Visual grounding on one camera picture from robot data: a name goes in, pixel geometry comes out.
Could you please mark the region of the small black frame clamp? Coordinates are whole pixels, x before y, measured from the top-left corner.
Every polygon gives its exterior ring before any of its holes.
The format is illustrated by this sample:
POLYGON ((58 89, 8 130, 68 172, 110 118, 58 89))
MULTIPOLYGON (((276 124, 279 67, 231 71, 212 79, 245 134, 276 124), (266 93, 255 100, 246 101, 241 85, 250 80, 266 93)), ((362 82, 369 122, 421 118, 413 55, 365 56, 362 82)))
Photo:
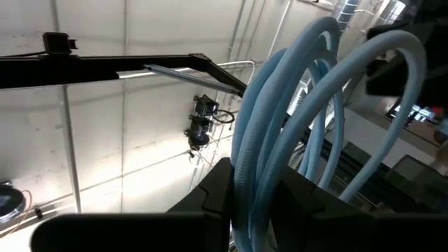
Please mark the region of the small black frame clamp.
POLYGON ((77 50, 76 40, 61 32, 46 32, 42 35, 45 52, 49 55, 69 55, 77 50))

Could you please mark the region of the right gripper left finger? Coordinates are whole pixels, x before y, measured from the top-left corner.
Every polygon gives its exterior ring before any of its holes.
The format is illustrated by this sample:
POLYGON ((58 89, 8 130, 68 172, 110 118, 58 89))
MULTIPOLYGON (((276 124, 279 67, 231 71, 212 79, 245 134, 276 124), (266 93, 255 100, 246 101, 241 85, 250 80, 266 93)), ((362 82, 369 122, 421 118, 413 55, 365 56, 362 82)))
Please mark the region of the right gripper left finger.
POLYGON ((233 197, 233 168, 224 157, 183 199, 174 215, 168 252, 228 252, 233 197))

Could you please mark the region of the white LED light bar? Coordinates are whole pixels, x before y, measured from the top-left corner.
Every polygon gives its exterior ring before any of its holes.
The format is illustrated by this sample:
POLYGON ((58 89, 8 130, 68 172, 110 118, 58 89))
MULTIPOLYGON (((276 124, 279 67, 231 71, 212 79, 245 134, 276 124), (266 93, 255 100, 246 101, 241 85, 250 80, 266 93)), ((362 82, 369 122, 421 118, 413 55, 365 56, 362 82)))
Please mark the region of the white LED light bar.
POLYGON ((218 81, 213 81, 213 80, 208 80, 205 78, 192 76, 187 73, 182 73, 180 71, 171 70, 166 67, 154 65, 154 64, 147 64, 147 65, 145 65, 145 67, 149 71, 156 73, 158 75, 162 75, 162 76, 174 78, 174 79, 177 79, 180 81, 185 81, 188 83, 200 85, 200 86, 203 86, 206 88, 211 88, 211 89, 221 91, 221 92, 226 92, 226 93, 236 94, 236 95, 239 94, 239 91, 237 88, 232 87, 231 85, 227 85, 227 84, 218 82, 218 81))

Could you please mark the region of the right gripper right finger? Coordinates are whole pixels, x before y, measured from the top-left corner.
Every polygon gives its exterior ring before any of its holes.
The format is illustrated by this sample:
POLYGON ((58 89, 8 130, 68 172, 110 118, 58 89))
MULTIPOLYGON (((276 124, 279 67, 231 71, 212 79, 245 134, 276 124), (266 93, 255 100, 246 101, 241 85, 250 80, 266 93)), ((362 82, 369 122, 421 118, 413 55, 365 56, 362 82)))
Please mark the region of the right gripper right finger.
POLYGON ((371 252, 370 216, 287 167, 271 204, 279 252, 371 252))

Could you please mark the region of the black aluminium frame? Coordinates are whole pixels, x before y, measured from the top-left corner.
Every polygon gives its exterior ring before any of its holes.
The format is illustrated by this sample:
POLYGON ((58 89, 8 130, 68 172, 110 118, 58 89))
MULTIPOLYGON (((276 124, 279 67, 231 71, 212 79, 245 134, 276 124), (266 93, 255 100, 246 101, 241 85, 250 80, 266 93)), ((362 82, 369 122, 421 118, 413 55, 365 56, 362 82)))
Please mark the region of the black aluminium frame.
POLYGON ((166 69, 188 67, 215 78, 224 86, 224 92, 242 96, 246 90, 246 84, 200 53, 98 57, 75 55, 0 57, 0 90, 114 81, 120 78, 120 72, 140 71, 146 65, 156 65, 166 69))

